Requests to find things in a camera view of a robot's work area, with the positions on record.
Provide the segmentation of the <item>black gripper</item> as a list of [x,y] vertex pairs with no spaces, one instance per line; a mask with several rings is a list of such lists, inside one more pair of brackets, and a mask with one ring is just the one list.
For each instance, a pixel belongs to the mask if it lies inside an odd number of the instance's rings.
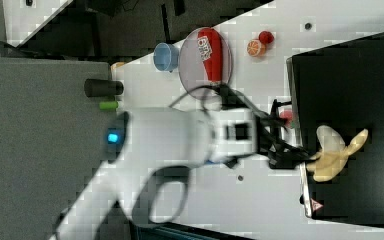
[[291,101],[279,102],[275,99],[270,113],[263,112],[256,118],[257,153],[268,158],[271,169],[295,169],[300,164],[319,158],[317,154],[309,155],[303,148],[292,146],[281,138],[281,130],[287,130],[287,127],[286,121],[279,116],[279,108],[291,104]]

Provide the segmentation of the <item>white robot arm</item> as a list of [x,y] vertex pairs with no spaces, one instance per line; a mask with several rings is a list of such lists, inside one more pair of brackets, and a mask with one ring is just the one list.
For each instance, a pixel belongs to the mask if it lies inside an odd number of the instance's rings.
[[49,240],[94,240],[114,205],[140,227],[154,228],[157,196],[169,183],[189,187],[190,172],[266,155],[277,169],[310,159],[268,131],[283,121],[244,104],[219,110],[133,108],[116,115],[105,140],[111,159],[100,164]]

